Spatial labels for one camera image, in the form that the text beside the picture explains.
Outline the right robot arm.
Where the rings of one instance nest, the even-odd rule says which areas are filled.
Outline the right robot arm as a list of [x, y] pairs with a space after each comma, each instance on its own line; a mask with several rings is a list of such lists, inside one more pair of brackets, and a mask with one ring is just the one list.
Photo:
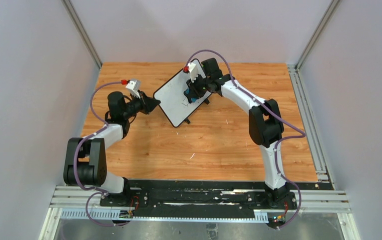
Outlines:
[[215, 58], [203, 61], [202, 69], [188, 61], [182, 71], [187, 75], [184, 96], [193, 103], [206, 92], [219, 94], [231, 100], [248, 114], [249, 135], [259, 146], [265, 170], [265, 196], [263, 200], [276, 206], [289, 193], [283, 176], [281, 156], [284, 121], [276, 100], [265, 100], [248, 91], [235, 77], [223, 74]]

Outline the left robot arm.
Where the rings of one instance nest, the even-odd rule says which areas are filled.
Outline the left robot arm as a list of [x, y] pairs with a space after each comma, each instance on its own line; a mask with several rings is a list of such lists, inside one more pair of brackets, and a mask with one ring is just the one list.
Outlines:
[[63, 179], [68, 186], [96, 190], [103, 196], [114, 195], [127, 203], [131, 198], [129, 181], [108, 171], [106, 151], [127, 136], [138, 113], [148, 115], [161, 102], [143, 91], [131, 97], [115, 91], [107, 100], [109, 110], [103, 127], [88, 136], [68, 140]]

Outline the black framed whiteboard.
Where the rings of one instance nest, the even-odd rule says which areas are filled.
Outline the black framed whiteboard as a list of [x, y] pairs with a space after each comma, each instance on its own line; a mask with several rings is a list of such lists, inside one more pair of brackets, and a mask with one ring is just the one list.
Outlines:
[[212, 93], [207, 91], [204, 97], [194, 103], [188, 103], [184, 96], [184, 91], [187, 89], [186, 81], [188, 79], [188, 75], [180, 69], [153, 94], [153, 97], [161, 102], [159, 104], [160, 109], [170, 124], [175, 128], [185, 123], [184, 119], [189, 119], [190, 115], [204, 104], [203, 101], [212, 95]]

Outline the blue and black eraser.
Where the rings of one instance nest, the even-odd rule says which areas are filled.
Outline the blue and black eraser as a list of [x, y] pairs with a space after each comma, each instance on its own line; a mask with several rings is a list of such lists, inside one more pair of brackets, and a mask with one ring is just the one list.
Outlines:
[[184, 96], [186, 97], [189, 104], [196, 102], [200, 98], [198, 94], [190, 88], [184, 91]]

